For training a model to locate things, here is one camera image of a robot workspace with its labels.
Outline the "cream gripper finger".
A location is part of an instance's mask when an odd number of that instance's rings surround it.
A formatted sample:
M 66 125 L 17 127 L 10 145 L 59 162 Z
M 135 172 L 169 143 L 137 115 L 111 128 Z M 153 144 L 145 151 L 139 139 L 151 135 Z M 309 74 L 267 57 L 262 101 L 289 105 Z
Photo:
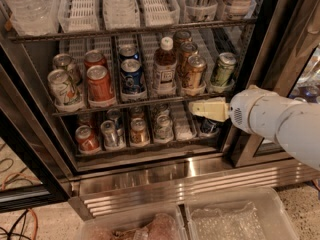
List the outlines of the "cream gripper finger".
M 225 122 L 229 118 L 229 104 L 224 97 L 192 101 L 188 108 L 195 116 L 218 122 Z

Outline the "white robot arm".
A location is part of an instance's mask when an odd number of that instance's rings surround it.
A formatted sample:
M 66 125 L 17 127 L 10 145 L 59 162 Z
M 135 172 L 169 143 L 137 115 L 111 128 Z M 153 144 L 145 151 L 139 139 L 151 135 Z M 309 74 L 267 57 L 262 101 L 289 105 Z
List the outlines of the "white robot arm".
M 320 105 L 280 96 L 251 85 L 225 98 L 192 101 L 189 111 L 217 122 L 231 119 L 246 133 L 278 143 L 299 162 L 320 170 Z

